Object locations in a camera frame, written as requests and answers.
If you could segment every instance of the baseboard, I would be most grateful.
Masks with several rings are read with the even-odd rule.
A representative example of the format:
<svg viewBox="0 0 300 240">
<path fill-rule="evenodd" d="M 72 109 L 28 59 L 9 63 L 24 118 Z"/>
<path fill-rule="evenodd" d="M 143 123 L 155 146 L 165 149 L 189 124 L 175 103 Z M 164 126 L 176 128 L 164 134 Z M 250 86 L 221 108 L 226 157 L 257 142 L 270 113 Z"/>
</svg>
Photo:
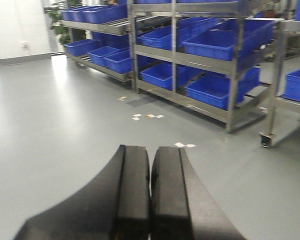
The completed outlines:
<svg viewBox="0 0 300 240">
<path fill-rule="evenodd" d="M 20 64 L 20 63 L 46 60 L 46 59 L 51 59 L 51 53 L 0 59 L 0 64 L 2 65 Z"/>
</svg>

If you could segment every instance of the metal shelf tier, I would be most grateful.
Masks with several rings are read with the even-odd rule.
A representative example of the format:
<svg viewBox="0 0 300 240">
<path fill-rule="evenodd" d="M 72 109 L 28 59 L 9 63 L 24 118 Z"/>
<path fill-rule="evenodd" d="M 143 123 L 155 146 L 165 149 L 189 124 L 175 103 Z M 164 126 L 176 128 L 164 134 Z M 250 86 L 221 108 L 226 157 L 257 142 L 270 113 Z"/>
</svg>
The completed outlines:
<svg viewBox="0 0 300 240">
<path fill-rule="evenodd" d="M 121 73 L 112 71 L 112 70 L 108 69 L 107 67 L 94 64 L 90 61 L 90 57 L 87 54 L 82 55 L 82 56 L 73 56 L 71 54 L 68 54 L 67 52 L 65 54 L 68 58 L 74 60 L 75 62 L 83 64 L 85 66 L 88 66 L 92 69 L 98 70 L 99 72 L 102 72 L 104 74 L 107 74 L 107 75 L 111 76 L 112 78 L 119 80 L 122 83 L 126 83 L 126 82 L 130 81 L 134 75 L 132 71 L 121 74 Z"/>
<path fill-rule="evenodd" d="M 171 102 L 177 103 L 189 109 L 192 109 L 198 113 L 217 119 L 223 123 L 228 122 L 229 111 L 221 108 L 206 104 L 204 102 L 195 100 L 185 95 L 167 90 L 165 88 L 153 85 L 143 80 L 137 79 L 137 87 L 151 94 L 157 95 L 161 98 L 167 99 Z M 257 106 L 260 102 L 266 99 L 269 94 L 269 88 L 265 88 L 258 96 L 253 97 L 250 101 L 245 104 L 241 104 L 234 111 L 236 118 L 239 118 L 246 114 L 252 106 Z"/>
<path fill-rule="evenodd" d="M 159 4 L 132 4 L 134 16 L 166 16 L 166 17 L 223 17 L 234 18 L 237 14 L 251 16 L 261 11 L 269 3 L 277 3 L 278 0 L 244 0 L 228 2 L 194 2 L 175 3 L 175 14 L 173 3 Z"/>
<path fill-rule="evenodd" d="M 263 59 L 265 55 L 274 52 L 275 47 L 276 42 L 273 41 L 267 44 L 264 49 L 255 51 L 254 54 L 248 56 L 245 59 L 242 59 L 238 63 L 237 67 L 240 75 L 245 73 L 248 69 L 252 68 L 256 64 L 258 64 L 259 61 Z M 134 46 L 134 51 L 137 55 L 142 55 L 167 62 L 173 61 L 173 51 L 170 50 L 164 50 L 160 48 L 136 44 Z M 216 58 L 187 54 L 183 52 L 175 53 L 175 63 L 219 74 L 226 74 L 228 76 L 231 76 L 233 74 L 233 69 L 236 67 L 236 63 L 233 61 L 220 60 Z"/>
<path fill-rule="evenodd" d="M 139 29 L 160 25 L 164 22 L 168 21 L 170 18 L 168 17 L 160 17 L 160 16 L 142 16 L 136 19 L 136 24 Z M 92 32 L 99 32 L 117 36 L 127 35 L 130 29 L 130 23 L 128 18 L 120 19 L 117 21 L 106 22 L 103 24 L 94 24 L 87 22 L 78 22 L 78 21 L 65 21 L 61 20 L 61 23 L 73 29 L 82 29 Z"/>
<path fill-rule="evenodd" d="M 260 133 L 261 145 L 265 148 L 272 146 L 274 138 L 273 130 L 275 125 L 276 108 L 300 113 L 300 102 L 289 100 L 278 96 L 278 89 L 281 82 L 284 60 L 286 56 L 287 39 L 291 33 L 300 33 L 300 21 L 285 20 L 279 23 L 277 47 L 275 51 L 275 71 L 273 73 L 273 83 L 270 88 L 270 100 L 268 115 L 265 120 L 265 130 Z"/>
<path fill-rule="evenodd" d="M 300 102 L 298 101 L 285 99 L 278 96 L 274 99 L 274 106 L 300 114 Z"/>
</svg>

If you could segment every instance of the electrical outlet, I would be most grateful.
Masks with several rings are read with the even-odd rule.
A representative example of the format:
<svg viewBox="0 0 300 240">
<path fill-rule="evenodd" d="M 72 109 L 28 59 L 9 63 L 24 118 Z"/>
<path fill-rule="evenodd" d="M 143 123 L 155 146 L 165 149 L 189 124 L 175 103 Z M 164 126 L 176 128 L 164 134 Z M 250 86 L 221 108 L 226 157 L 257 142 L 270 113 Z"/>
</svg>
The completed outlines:
<svg viewBox="0 0 300 240">
<path fill-rule="evenodd" d="M 28 49 L 29 48 L 29 42 L 28 41 L 22 41 L 21 46 L 23 49 Z"/>
</svg>

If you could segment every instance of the paper debris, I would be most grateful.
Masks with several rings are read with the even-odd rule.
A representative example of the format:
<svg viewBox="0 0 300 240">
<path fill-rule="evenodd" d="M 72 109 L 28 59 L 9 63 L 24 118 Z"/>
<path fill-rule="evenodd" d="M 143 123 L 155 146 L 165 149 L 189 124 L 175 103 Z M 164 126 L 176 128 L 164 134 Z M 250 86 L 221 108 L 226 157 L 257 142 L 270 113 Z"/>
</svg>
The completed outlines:
<svg viewBox="0 0 300 240">
<path fill-rule="evenodd" d="M 118 98 L 118 100 L 124 101 L 126 98 L 127 98 L 126 96 L 121 96 L 121 97 Z"/>
<path fill-rule="evenodd" d="M 194 145 L 194 144 L 187 144 L 187 145 L 185 145 L 187 148 L 194 148 L 196 145 Z"/>
<path fill-rule="evenodd" d="M 268 113 L 268 108 L 266 108 L 266 107 L 261 106 L 261 107 L 259 107 L 259 109 L 265 114 Z"/>
<path fill-rule="evenodd" d="M 176 145 L 178 148 L 183 148 L 185 145 L 182 144 L 181 142 L 177 142 L 174 145 Z"/>
</svg>

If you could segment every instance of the white wall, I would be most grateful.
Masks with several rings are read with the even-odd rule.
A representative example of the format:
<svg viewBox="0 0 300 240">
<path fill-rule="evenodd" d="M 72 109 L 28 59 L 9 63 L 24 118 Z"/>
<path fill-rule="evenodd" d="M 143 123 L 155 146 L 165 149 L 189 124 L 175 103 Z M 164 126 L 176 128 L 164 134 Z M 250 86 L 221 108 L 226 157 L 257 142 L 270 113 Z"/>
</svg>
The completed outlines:
<svg viewBox="0 0 300 240">
<path fill-rule="evenodd" d="M 28 49 L 22 42 L 28 42 Z M 50 53 L 41 0 L 0 0 L 0 59 Z"/>
</svg>

